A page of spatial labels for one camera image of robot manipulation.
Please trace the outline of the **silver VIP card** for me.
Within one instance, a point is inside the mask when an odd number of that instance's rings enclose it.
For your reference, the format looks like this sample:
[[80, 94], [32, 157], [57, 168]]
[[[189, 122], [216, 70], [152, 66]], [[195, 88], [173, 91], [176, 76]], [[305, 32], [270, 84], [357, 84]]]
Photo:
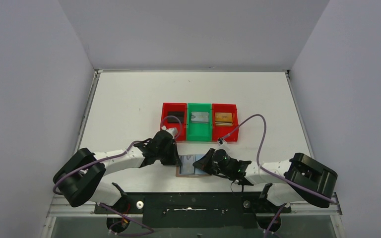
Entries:
[[182, 175], [192, 175], [194, 174], [195, 155], [185, 155], [181, 156], [182, 165], [180, 168], [180, 174]]

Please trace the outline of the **tan leather card holder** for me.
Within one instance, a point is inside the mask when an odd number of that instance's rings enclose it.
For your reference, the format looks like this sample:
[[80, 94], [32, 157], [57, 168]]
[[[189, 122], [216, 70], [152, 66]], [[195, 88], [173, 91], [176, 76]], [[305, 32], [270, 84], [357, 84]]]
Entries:
[[176, 167], [176, 177], [209, 177], [210, 175], [200, 169], [197, 169], [193, 163], [199, 161], [203, 154], [180, 155], [181, 165]]

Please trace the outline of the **green plastic bin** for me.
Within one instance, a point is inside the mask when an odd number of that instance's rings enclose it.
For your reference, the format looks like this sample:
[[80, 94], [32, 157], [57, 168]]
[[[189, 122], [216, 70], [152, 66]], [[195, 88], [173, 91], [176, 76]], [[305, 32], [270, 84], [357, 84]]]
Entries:
[[[209, 123], [192, 123], [191, 112], [209, 112]], [[212, 140], [212, 105], [204, 103], [187, 104], [186, 140], [208, 142]]]

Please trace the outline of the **red bin with gold cards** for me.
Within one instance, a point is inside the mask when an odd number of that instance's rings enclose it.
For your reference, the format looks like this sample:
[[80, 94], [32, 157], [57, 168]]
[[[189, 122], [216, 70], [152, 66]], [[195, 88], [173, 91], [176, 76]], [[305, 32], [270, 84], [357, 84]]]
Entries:
[[[232, 113], [233, 114], [233, 125], [232, 126], [216, 126], [214, 124], [214, 114], [215, 113]], [[218, 138], [223, 137], [235, 129], [238, 124], [238, 111], [235, 104], [212, 104], [212, 141], [217, 141]]]

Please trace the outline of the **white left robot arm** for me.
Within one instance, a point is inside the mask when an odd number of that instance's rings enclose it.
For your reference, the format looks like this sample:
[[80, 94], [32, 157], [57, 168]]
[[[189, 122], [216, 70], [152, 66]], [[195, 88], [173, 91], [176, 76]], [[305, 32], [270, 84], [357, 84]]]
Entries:
[[81, 148], [53, 177], [53, 193], [62, 195], [71, 207], [92, 201], [108, 206], [117, 204], [125, 195], [114, 183], [106, 183], [106, 175], [126, 169], [138, 169], [160, 161], [164, 166], [180, 166], [176, 128], [162, 127], [153, 138], [133, 141], [126, 149], [93, 153]]

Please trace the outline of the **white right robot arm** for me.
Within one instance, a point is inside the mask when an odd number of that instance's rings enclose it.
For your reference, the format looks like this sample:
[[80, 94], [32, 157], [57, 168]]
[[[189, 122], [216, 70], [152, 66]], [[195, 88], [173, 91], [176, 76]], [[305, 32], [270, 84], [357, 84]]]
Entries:
[[224, 149], [210, 149], [193, 166], [242, 186], [264, 186], [261, 198], [275, 206], [305, 201], [319, 208], [334, 203], [337, 173], [303, 153], [279, 162], [256, 164], [231, 158]]

